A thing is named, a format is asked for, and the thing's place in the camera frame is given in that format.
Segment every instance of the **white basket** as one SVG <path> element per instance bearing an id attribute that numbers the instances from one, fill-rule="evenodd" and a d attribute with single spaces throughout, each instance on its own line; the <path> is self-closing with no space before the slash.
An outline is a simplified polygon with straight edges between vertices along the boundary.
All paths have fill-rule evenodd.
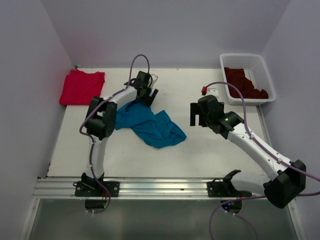
<path id="1" fill-rule="evenodd" d="M 227 82 L 225 67 L 230 69 L 244 69 L 245 77 L 252 81 L 254 88 L 266 90 L 268 99 L 245 98 L 245 105 L 261 105 L 266 102 L 272 102 L 276 99 L 276 92 L 271 81 L 264 59 L 257 54 L 246 53 L 225 53 L 220 55 L 220 63 L 223 74 L 223 81 Z M 230 105 L 241 105 L 240 98 L 230 96 L 229 88 L 225 85 L 227 100 Z"/>

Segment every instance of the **gray wall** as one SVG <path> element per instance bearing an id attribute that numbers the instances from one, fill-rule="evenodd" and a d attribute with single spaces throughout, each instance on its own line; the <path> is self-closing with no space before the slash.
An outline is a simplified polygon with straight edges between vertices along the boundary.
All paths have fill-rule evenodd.
<path id="1" fill-rule="evenodd" d="M 0 239 L 16 240 L 48 168 L 72 65 L 39 0 L 0 1 L 0 32 Z"/>
<path id="2" fill-rule="evenodd" d="M 222 53 L 260 53 L 290 0 L 42 2 L 76 65 L 128 67 L 144 53 L 156 68 L 219 68 Z"/>
<path id="3" fill-rule="evenodd" d="M 320 1 L 292 0 L 263 50 L 277 100 L 264 105 L 273 146 L 319 176 L 320 104 Z M 305 192 L 319 191 L 307 179 Z M 298 199 L 299 211 L 310 240 L 319 239 L 320 198 Z"/>

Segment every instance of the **white forearm of robot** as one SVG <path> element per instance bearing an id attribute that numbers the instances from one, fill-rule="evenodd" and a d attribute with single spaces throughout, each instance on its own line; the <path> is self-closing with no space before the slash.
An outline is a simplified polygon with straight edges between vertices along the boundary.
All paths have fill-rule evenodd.
<path id="1" fill-rule="evenodd" d="M 127 103 L 135 100 L 137 97 L 137 90 L 129 86 L 125 91 L 117 94 L 114 96 L 112 99 L 110 99 L 109 102 L 114 102 L 117 104 L 117 109 L 120 109 Z M 106 145 L 108 141 L 108 137 L 105 137 L 102 140 L 99 140 L 96 136 L 93 136 L 95 140 L 95 144 L 92 149 L 92 155 L 91 155 L 91 163 L 92 163 L 92 168 L 94 171 L 94 174 L 96 175 L 97 178 L 100 178 L 104 174 L 104 159 L 105 159 L 105 151 L 106 151 Z M 94 178 L 92 171 L 91 171 L 91 165 L 90 165 L 90 149 L 91 149 L 91 144 L 92 141 L 89 139 L 90 142 L 90 148 L 89 148 L 89 154 L 88 154 L 88 162 L 85 168 L 84 173 L 90 177 Z"/>
<path id="2" fill-rule="evenodd" d="M 258 137 L 251 129 L 250 132 L 255 139 L 257 139 L 272 154 L 281 158 L 283 162 L 290 164 L 289 158 L 281 155 L 271 146 L 266 144 L 265 141 Z M 245 151 L 263 169 L 270 180 L 273 181 L 279 175 L 279 171 L 284 172 L 287 169 L 286 166 L 273 159 L 249 137 L 243 123 L 235 126 L 234 130 L 229 132 L 227 139 Z"/>

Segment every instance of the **table surface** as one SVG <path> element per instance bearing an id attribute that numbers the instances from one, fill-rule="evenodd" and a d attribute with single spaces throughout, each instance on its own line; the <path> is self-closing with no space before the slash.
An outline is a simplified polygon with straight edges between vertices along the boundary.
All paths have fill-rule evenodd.
<path id="1" fill-rule="evenodd" d="M 101 96 L 109 96 L 128 81 L 128 68 L 80 68 L 87 73 L 105 72 Z M 141 70 L 134 68 L 132 77 Z M 201 98 L 201 89 L 211 82 L 223 81 L 221 69 L 151 69 L 158 76 L 154 88 L 159 92 L 151 106 L 156 114 L 165 110 L 187 135 L 176 145 L 156 149 L 146 145 L 131 129 L 115 130 L 106 146 L 105 177 L 140 178 L 214 178 L 239 169 L 264 175 L 263 170 L 240 148 L 207 127 L 190 126 L 190 103 Z M 227 104 L 225 87 L 214 86 L 225 112 L 243 117 L 241 106 Z M 88 106 L 67 106 L 47 173 L 48 177 L 80 177 L 89 155 L 89 138 L 79 134 Z M 250 128 L 264 139 L 257 108 L 247 106 Z"/>

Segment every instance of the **red cloth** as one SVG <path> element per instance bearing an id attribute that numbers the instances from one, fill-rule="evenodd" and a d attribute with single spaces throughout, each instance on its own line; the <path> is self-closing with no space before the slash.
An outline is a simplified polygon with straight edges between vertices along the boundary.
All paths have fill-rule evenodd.
<path id="1" fill-rule="evenodd" d="M 262 89 L 259 91 L 255 89 L 252 82 L 246 78 L 245 71 L 243 69 L 231 69 L 224 68 L 226 81 L 234 85 L 242 93 L 245 99 L 268 99 L 268 93 Z M 236 90 L 229 86 L 229 92 L 231 97 L 239 99 L 240 96 Z"/>
<path id="2" fill-rule="evenodd" d="M 100 96 L 104 82 L 104 72 L 85 73 L 73 69 L 65 77 L 59 103 L 62 105 L 89 105 L 93 97 Z"/>

